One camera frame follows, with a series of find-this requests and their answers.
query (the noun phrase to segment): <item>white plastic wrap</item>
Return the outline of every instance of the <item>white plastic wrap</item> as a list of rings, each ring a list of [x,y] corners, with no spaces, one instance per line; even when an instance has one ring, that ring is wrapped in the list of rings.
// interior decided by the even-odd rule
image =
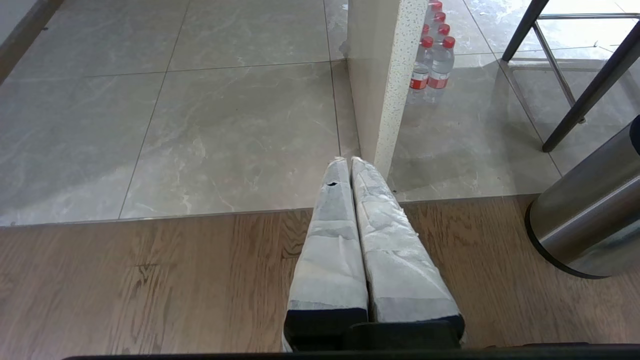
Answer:
[[[367,310],[367,285],[344,158],[326,169],[302,247],[288,310]]]
[[[438,268],[384,178],[354,157],[351,178],[360,242],[377,322],[416,322],[459,315]]]

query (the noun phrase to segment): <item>wall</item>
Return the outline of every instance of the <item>wall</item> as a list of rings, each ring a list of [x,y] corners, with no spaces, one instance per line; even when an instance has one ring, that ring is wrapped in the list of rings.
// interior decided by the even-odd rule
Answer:
[[[391,167],[427,0],[349,0],[349,77],[363,159]]]
[[[36,0],[0,0],[0,44],[35,3]]]

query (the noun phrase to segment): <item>black base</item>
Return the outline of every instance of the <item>black base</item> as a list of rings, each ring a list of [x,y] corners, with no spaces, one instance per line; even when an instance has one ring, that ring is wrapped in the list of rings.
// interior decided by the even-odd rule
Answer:
[[[551,254],[549,254],[548,251],[544,248],[544,246],[542,246],[540,241],[538,241],[538,237],[536,236],[536,233],[534,233],[533,229],[531,228],[531,221],[529,220],[529,212],[531,210],[531,205],[533,205],[533,202],[531,202],[529,206],[527,206],[527,212],[524,215],[524,226],[527,228],[527,235],[529,236],[529,240],[531,240],[533,247],[536,248],[538,253],[540,253],[540,255],[542,255],[543,258],[545,258],[548,262],[552,263],[556,268],[577,277],[583,277],[585,279],[606,279],[609,277],[609,276],[590,275],[590,274],[585,274],[584,272],[574,270],[569,266],[566,266],[562,262],[558,261]]]
[[[367,321],[369,313],[359,307],[288,310],[282,333],[293,351],[342,350],[344,331]]]
[[[360,323],[342,335],[342,348],[372,350],[451,350],[460,339],[450,320],[410,323]]]

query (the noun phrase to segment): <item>marble floor tile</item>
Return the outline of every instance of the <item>marble floor tile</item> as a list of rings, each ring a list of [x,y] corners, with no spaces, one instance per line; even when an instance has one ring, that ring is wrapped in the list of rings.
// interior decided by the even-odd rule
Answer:
[[[338,153],[328,62],[170,72],[122,218],[312,207]]]
[[[329,56],[331,60],[344,59],[349,0],[324,0],[324,12],[326,13],[326,30],[329,38]]]
[[[577,99],[611,53],[597,47],[554,51]],[[542,51],[518,52],[509,62],[509,75],[522,93],[527,111],[542,139],[553,132],[570,107]],[[562,174],[589,156],[640,113],[640,79],[626,73],[551,152]]]
[[[442,98],[405,108],[389,185],[400,201],[536,193],[560,178],[492,54],[461,55]]]
[[[451,25],[450,36],[456,38],[456,55],[491,53],[463,0],[443,1],[442,10],[447,14],[445,22]]]
[[[465,0],[471,14],[496,55],[501,56],[520,23],[530,0]],[[543,13],[615,13],[613,0],[550,0]],[[618,45],[633,28],[632,19],[541,20],[540,27],[552,49]],[[519,50],[542,49],[529,32]]]
[[[164,72],[188,0],[64,3],[11,79]]]
[[[191,0],[170,70],[328,60],[322,0]]]
[[[162,79],[6,81],[0,225],[117,219]]]
[[[358,141],[358,127],[351,96],[349,70],[347,69],[346,61],[333,61],[331,68],[340,155],[346,158],[347,161],[351,161],[352,156],[360,156],[360,143]]]
[[[640,13],[640,1],[638,0],[615,0],[616,4],[628,13]]]
[[[118,13],[117,21],[102,32],[102,40],[84,74],[166,71],[188,3],[188,0],[128,1]]]
[[[57,11],[8,79],[79,77],[93,56],[95,42],[117,17],[112,12]]]

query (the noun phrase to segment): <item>plastic water bottle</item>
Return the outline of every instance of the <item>plastic water bottle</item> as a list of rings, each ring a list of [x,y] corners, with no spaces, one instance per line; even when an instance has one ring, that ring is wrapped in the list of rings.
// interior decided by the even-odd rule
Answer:
[[[409,84],[410,93],[407,102],[412,104],[424,97],[424,89],[427,87],[429,71],[433,63],[433,38],[423,37],[420,41],[420,51],[422,54],[416,58],[413,64],[413,74]]]
[[[438,27],[441,24],[444,24],[444,20],[447,18],[446,14],[444,12],[435,12],[433,13],[433,16],[431,16],[430,19],[425,19],[424,24],[429,26],[429,30],[433,33],[434,31],[438,30]],[[426,35],[424,33],[424,26],[422,27],[422,34],[423,36]]]
[[[442,44],[442,41],[445,37],[449,36],[449,32],[451,31],[451,27],[447,24],[440,24],[438,26],[438,31],[432,35],[434,44]]]
[[[439,101],[449,82],[449,75],[456,59],[453,53],[454,45],[456,45],[456,39],[444,37],[442,44],[435,44],[432,48],[433,61],[427,79],[428,89],[425,94],[425,99],[429,102]]]
[[[420,41],[418,42],[418,53],[415,56],[416,63],[422,62],[422,60],[424,59],[425,47],[422,43],[428,33],[429,33],[429,25],[425,24],[424,27],[422,28],[422,36],[420,37]]]
[[[442,2],[438,0],[430,1],[427,7],[427,14],[425,14],[424,16],[424,24],[430,26],[433,22],[435,14],[438,12],[442,12]],[[427,27],[426,30],[427,31],[425,31],[424,28],[422,29],[422,36],[428,35],[429,28]]]

